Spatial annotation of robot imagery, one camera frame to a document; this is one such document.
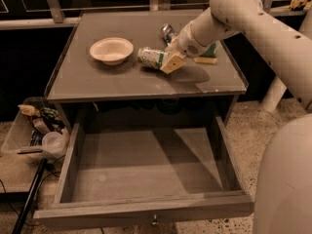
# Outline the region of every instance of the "can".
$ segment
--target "can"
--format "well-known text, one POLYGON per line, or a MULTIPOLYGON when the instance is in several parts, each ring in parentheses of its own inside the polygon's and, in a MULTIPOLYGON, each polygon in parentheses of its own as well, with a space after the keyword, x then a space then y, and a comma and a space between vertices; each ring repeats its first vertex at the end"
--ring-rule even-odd
POLYGON ((173 41, 173 39, 176 38, 176 33, 175 33, 174 28, 168 23, 165 23, 161 27, 160 33, 163 39, 165 40, 167 46, 169 46, 171 42, 173 41))
POLYGON ((149 47, 140 48, 138 50, 138 61, 143 63, 143 66, 153 69, 160 69, 170 53, 162 50, 153 50, 149 47))

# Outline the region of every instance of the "cluttered bin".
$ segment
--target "cluttered bin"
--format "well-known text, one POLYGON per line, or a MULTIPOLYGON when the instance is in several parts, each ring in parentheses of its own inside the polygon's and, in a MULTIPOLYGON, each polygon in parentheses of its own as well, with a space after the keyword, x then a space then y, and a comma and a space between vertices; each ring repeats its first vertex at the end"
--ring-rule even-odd
POLYGON ((56 160, 64 155, 69 134, 54 107, 44 97, 29 97, 19 108, 1 152, 17 154, 27 163, 37 163, 43 158, 56 160), (36 110, 35 123, 22 113, 22 109, 29 108, 36 110))

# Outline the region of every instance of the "yellow object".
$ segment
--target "yellow object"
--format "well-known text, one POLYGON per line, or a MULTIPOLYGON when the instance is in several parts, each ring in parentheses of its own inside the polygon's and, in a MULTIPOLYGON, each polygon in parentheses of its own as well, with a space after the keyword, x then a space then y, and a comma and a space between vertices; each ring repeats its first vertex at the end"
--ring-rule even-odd
POLYGON ((196 63, 215 64, 216 63, 216 58, 197 57, 197 58, 194 58, 194 61, 196 63))
POLYGON ((18 105, 20 112, 26 116, 37 116, 41 117, 40 112, 33 105, 18 105))
POLYGON ((171 72, 174 72, 175 70, 183 67, 184 65, 186 65, 184 56, 180 55, 179 53, 174 53, 170 55, 170 57, 162 65, 160 70, 162 70, 166 74, 170 74, 171 72))
POLYGON ((302 11, 306 6, 308 0, 292 0, 290 4, 290 9, 292 11, 302 11))

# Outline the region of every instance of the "table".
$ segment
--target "table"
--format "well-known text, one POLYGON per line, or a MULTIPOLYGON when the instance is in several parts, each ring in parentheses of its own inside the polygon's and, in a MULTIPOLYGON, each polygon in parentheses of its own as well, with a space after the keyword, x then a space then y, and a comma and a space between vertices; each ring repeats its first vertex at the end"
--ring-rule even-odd
POLYGON ((165 48, 159 34, 164 23, 180 31, 200 13, 82 16, 47 90, 47 100, 56 105, 71 138, 54 204, 34 218, 55 229, 72 229, 253 212, 254 198, 246 190, 224 126, 247 89, 226 46, 217 42, 216 65, 188 59, 170 75, 137 61, 140 47, 165 48), (106 37, 126 38, 135 50, 122 64, 106 66, 89 54, 106 37), (177 112, 164 112, 157 105, 167 99, 184 105, 177 112), (192 99, 204 103, 190 108, 192 99), (134 106, 142 101, 156 106, 134 106), (97 110, 101 103, 114 102, 126 106, 97 110))

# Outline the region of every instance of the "black pole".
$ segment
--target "black pole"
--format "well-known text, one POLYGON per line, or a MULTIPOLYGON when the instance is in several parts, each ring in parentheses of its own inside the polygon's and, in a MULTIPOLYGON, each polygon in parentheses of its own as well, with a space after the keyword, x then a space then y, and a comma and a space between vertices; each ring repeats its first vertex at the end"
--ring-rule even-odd
POLYGON ((39 164, 36 175, 35 175, 34 179, 32 180, 32 183, 31 183, 31 186, 30 186, 30 189, 28 192, 28 197, 27 197, 25 203, 23 204, 23 206, 21 207, 21 210, 19 213, 19 218, 16 222, 16 226, 14 227, 12 234, 20 234, 20 232, 22 230, 22 227, 26 221, 28 212, 31 208, 33 198, 34 198, 34 196, 38 190, 38 186, 39 186, 41 177, 42 177, 43 173, 45 172, 47 163, 48 163, 47 159, 42 159, 40 164, 39 164))

